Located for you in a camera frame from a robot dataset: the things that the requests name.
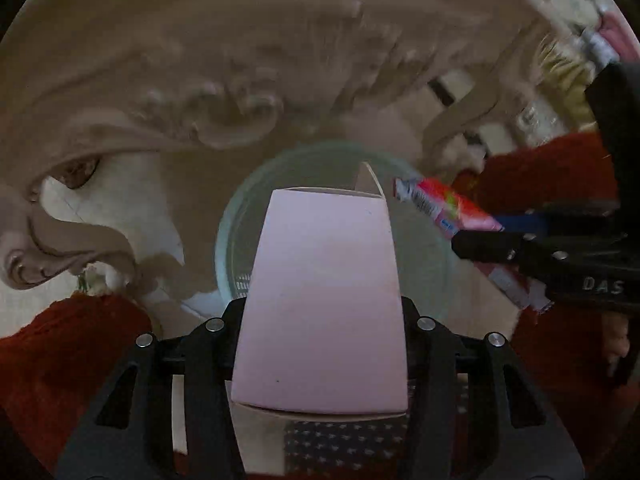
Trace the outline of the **red pink toothpaste box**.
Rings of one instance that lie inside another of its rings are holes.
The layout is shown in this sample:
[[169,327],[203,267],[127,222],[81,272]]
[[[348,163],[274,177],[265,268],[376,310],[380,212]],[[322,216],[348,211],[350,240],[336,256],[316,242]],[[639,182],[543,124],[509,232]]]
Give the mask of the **red pink toothpaste box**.
[[[400,202],[412,203],[426,214],[446,240],[461,230],[500,232],[506,229],[468,198],[433,178],[395,178],[393,193]],[[526,278],[505,263],[476,262],[474,266],[518,308],[542,312],[551,307],[541,282]]]

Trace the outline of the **pink cardboard box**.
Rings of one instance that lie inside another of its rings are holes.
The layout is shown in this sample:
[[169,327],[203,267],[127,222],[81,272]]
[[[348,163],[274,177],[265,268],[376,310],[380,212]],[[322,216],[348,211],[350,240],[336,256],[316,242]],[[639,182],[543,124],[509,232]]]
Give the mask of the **pink cardboard box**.
[[280,204],[269,204],[235,352],[234,403],[328,419],[407,411],[393,234],[365,162],[355,194],[363,200],[299,236]]

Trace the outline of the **clear round trash bin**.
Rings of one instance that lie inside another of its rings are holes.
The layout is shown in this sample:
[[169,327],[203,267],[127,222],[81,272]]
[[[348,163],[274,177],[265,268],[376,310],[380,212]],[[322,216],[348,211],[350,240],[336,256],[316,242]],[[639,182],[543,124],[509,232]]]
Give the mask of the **clear round trash bin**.
[[228,203],[215,244],[215,271],[222,302],[246,296],[269,204],[291,217],[302,235],[322,220],[337,218],[338,208],[355,205],[360,165],[373,170],[387,204],[401,293],[423,315],[443,320],[459,296],[465,267],[448,240],[413,203],[393,194],[397,179],[423,174],[405,160],[348,142],[324,142],[287,150],[258,167]]

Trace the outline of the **red knit sleeve left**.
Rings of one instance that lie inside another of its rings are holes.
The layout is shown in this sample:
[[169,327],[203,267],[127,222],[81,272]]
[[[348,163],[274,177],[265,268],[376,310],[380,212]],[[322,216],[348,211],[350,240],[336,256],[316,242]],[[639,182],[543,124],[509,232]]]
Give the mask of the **red knit sleeve left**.
[[46,471],[137,336],[151,330],[128,299],[76,292],[1,339],[1,411]]

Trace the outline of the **star patterned dark cloth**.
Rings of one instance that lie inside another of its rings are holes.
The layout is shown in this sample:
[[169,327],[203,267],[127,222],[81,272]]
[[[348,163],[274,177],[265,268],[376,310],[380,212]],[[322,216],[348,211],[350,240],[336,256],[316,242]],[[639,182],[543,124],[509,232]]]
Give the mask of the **star patterned dark cloth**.
[[408,419],[290,422],[284,434],[285,474],[296,479],[397,477]]

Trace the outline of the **carved beige coffee table frame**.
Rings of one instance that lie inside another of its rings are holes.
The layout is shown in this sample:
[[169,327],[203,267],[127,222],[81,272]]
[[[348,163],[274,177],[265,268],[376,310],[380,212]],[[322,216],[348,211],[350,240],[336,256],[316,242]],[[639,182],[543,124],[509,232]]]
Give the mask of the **carved beige coffee table frame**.
[[119,232],[43,210],[79,159],[337,138],[425,168],[526,107],[550,40],[572,36],[541,0],[35,1],[1,43],[2,281],[134,270]]

